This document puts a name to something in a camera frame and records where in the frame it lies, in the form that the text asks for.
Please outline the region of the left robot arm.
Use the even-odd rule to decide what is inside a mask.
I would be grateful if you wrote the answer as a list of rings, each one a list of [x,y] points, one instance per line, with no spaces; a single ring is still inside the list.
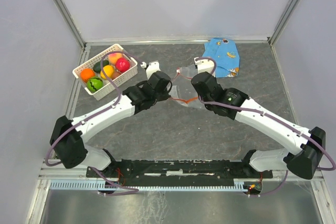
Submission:
[[[98,109],[73,119],[65,115],[59,117],[50,139],[59,164],[66,169],[85,165],[97,169],[105,177],[112,176],[116,171],[112,155],[105,149],[87,145],[87,142],[112,124],[167,100],[171,87],[170,77],[156,71],[147,80],[128,87],[119,97]]]

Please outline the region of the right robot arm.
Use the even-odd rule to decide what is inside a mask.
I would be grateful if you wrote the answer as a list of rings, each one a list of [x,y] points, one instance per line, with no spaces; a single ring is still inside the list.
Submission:
[[[222,88],[208,72],[194,76],[191,84],[207,110],[249,125],[282,146],[272,151],[249,151],[241,164],[243,175],[254,177],[267,170],[288,170],[303,179],[313,178],[325,150],[323,129],[291,123],[238,89]]]

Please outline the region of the green watermelon toy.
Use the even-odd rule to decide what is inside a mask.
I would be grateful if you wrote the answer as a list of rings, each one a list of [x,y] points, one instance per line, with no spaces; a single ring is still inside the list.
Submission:
[[[98,77],[92,77],[87,81],[87,88],[91,93],[95,93],[103,87],[103,81]]]

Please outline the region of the clear zip top bag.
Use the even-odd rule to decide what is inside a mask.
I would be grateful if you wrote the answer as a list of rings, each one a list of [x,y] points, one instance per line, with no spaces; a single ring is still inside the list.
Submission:
[[[206,110],[205,105],[198,99],[198,94],[191,84],[191,79],[197,74],[194,65],[179,67],[176,76],[172,80],[172,88],[169,92],[171,99],[179,105],[187,108]]]

